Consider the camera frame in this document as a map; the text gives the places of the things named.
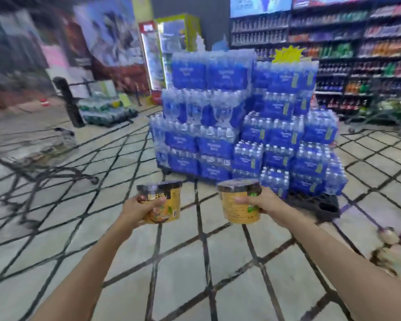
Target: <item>black lid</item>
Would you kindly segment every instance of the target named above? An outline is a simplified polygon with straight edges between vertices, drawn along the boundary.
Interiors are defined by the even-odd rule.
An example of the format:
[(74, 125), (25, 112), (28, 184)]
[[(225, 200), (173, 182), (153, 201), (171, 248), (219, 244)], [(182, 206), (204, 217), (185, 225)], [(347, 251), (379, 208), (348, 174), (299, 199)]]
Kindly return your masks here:
[(261, 189), (258, 179), (230, 179), (219, 182), (217, 189), (222, 193), (241, 193)]
[(137, 190), (142, 192), (154, 192), (154, 191), (167, 191), (175, 188), (181, 188), (182, 181), (162, 181), (156, 183), (145, 183), (143, 185), (137, 185)]

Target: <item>tile floor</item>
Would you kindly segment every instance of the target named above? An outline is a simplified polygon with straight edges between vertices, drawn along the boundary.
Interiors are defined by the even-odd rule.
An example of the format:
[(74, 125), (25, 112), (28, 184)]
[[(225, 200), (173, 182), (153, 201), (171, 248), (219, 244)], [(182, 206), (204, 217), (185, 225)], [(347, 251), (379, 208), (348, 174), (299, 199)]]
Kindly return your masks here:
[[(181, 218), (134, 231), (113, 261), (93, 320), (348, 320), (335, 288), (287, 230), (271, 219), (232, 225), (214, 187), (164, 176), (146, 124), (140, 117), (82, 145), (67, 164), (101, 182), (45, 183), (29, 213), (42, 221), (37, 232), (0, 205), (0, 321), (27, 320), (113, 223), (135, 186), (164, 179), (183, 180)], [(383, 247), (378, 227), (394, 227), (401, 246), (401, 139), (364, 130), (337, 143), (349, 182), (339, 198), (341, 218), (320, 226), (367, 259)], [(8, 187), (0, 181), (0, 194)], [(29, 189), (20, 185), (14, 200), (25, 200)]]

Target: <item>gray wall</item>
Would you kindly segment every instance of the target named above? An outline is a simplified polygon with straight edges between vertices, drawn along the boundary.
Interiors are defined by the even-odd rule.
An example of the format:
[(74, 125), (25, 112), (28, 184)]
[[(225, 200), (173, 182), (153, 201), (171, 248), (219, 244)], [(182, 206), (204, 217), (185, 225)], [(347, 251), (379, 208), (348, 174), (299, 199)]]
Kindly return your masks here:
[(230, 0), (151, 0), (155, 18), (188, 13), (200, 19), (207, 50), (223, 39), (229, 41)]

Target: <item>black post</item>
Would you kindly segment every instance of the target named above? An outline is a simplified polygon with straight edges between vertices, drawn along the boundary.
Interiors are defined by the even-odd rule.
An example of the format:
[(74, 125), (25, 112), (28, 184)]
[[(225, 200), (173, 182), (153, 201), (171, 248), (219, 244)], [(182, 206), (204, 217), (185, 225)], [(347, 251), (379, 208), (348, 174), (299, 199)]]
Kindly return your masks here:
[(73, 126), (76, 128), (84, 127), (85, 123), (80, 116), (79, 109), (77, 108), (73, 95), (71, 94), (67, 80), (63, 77), (57, 76), (53, 79), (53, 83), (56, 88), (62, 92), (62, 96), (65, 100), (65, 109), (67, 110), (68, 117), (73, 123)]

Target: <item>yellow starburst sign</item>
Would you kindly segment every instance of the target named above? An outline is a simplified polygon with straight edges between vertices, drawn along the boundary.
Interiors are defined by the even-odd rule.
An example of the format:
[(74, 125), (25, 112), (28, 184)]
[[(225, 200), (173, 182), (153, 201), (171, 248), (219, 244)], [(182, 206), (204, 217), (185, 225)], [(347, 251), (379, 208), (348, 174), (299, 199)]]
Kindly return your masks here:
[(275, 58), (272, 61), (273, 63), (291, 63), (291, 62), (300, 62), (300, 59), (303, 57), (301, 52), (303, 52), (305, 48), (294, 48), (292, 45), (288, 48), (277, 49)]

